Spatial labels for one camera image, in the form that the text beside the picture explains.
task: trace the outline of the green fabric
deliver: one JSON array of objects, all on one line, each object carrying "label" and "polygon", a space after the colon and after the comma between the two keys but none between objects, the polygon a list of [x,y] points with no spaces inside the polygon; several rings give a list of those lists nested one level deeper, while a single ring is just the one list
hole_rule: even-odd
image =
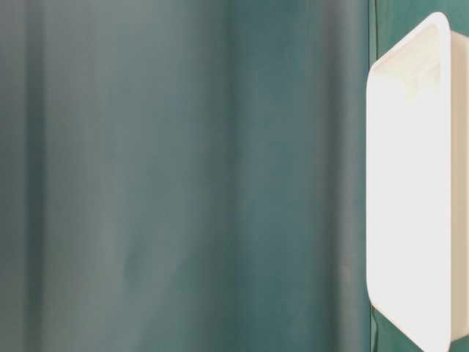
[{"label": "green fabric", "polygon": [[[382,56],[426,16],[435,11],[446,14],[451,29],[469,35],[469,1],[466,0],[370,0],[369,35],[370,62]],[[394,327],[379,312],[376,313],[376,331],[372,346],[377,352],[419,351],[403,333]],[[469,337],[454,342],[451,352],[469,351]]]},{"label": "green fabric", "polygon": [[368,4],[0,1],[0,351],[369,350]]}]

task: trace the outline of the curtain fold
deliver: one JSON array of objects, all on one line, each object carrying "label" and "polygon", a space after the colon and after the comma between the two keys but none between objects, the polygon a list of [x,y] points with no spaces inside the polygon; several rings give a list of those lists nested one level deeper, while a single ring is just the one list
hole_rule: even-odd
[{"label": "curtain fold", "polygon": [[370,349],[369,9],[0,3],[0,349]]}]

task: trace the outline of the white plastic container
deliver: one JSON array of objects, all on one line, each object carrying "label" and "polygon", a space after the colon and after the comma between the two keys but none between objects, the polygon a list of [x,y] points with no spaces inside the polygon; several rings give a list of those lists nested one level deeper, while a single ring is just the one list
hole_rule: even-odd
[{"label": "white plastic container", "polygon": [[426,352],[469,334],[469,38],[431,14],[366,88],[369,297]]}]

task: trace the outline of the teal curtain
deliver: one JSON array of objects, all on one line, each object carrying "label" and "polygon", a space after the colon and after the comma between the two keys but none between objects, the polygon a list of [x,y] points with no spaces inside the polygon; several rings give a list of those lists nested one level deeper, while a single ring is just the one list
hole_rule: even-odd
[{"label": "teal curtain", "polygon": [[[469,2],[466,0],[370,0],[369,10],[370,63],[435,11],[446,14],[452,30],[469,35]],[[375,312],[372,321],[372,341],[373,351],[420,351],[379,312]],[[469,351],[469,337],[454,342],[450,351]]]},{"label": "teal curtain", "polygon": [[368,351],[368,16],[0,1],[0,350]]}]

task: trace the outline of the teal background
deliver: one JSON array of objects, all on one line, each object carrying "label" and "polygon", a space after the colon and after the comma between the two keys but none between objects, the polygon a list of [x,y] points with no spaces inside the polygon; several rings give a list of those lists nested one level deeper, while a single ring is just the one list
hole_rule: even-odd
[{"label": "teal background", "polygon": [[[469,35],[469,2],[462,0],[371,0],[369,2],[370,64],[396,44],[430,13],[448,17],[451,29]],[[379,352],[420,351],[379,312],[372,321],[372,350]],[[469,337],[454,342],[451,352],[469,351]]]},{"label": "teal background", "polygon": [[0,1],[0,350],[369,350],[368,15]]}]

